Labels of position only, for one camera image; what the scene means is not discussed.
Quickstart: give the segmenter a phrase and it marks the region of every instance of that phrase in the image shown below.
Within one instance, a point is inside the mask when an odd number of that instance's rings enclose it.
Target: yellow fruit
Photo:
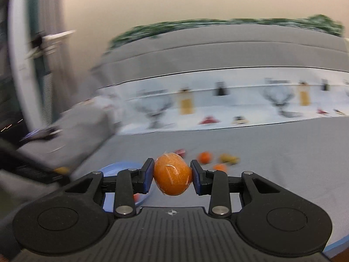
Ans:
[[[69,168],[67,168],[67,167],[58,167],[58,168],[54,169],[53,171],[57,172],[57,173],[59,173],[61,175],[66,175],[66,174],[69,173]]]
[[[153,176],[159,189],[170,196],[182,194],[193,180],[192,169],[175,153],[164,153],[156,160]]]
[[[240,158],[237,156],[232,156],[230,154],[221,154],[219,156],[221,162],[227,162],[229,164],[237,164],[240,162]]]

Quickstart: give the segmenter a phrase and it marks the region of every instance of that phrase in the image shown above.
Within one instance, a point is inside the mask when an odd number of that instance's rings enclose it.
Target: logo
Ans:
[[[173,217],[174,215],[178,214],[178,212],[176,210],[171,210],[167,212],[171,217]]]

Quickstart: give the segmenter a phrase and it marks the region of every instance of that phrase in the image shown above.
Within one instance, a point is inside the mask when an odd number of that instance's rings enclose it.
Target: orange fruit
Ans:
[[[213,169],[215,169],[216,171],[224,171],[225,173],[227,172],[225,164],[215,164],[213,166]]]
[[[153,176],[159,189],[170,196],[182,194],[193,180],[192,169],[175,153],[164,153],[156,160]]]
[[[212,154],[210,152],[202,152],[198,155],[198,162],[201,164],[209,164],[212,162]]]

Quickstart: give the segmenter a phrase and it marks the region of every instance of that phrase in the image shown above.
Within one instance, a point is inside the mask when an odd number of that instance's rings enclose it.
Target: white wall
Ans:
[[[74,71],[83,77],[116,35],[137,25],[193,18],[328,15],[349,28],[349,0],[63,0]]]

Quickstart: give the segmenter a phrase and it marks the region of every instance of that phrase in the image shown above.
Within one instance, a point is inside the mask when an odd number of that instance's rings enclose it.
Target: plastic wrap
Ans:
[[[164,153],[155,162],[154,179],[161,192],[182,194],[193,180],[192,169],[175,153]]]

